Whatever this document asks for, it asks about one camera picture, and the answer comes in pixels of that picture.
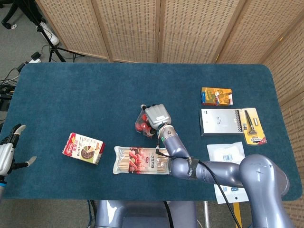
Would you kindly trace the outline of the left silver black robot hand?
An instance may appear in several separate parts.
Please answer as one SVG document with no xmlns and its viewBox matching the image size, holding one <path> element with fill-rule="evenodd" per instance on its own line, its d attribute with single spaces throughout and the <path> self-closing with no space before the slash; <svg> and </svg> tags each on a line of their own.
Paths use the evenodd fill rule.
<svg viewBox="0 0 304 228">
<path fill-rule="evenodd" d="M 12 170 L 29 167 L 37 159 L 36 156 L 33 156 L 28 161 L 19 163 L 16 163 L 14 160 L 19 137 L 25 128 L 26 125 L 15 125 L 9 135 L 0 142 L 0 181 L 4 181 L 5 177 L 8 176 Z"/>
</svg>

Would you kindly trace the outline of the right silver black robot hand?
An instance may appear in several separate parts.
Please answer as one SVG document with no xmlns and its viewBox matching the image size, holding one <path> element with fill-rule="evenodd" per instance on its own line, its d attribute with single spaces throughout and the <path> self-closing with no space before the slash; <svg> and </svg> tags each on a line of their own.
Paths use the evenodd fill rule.
<svg viewBox="0 0 304 228">
<path fill-rule="evenodd" d="M 148 117 L 150 126 L 158 130 L 162 124 L 171 124 L 171 116 L 163 104 L 156 104 L 153 106 L 141 105 L 141 109 Z"/>
</svg>

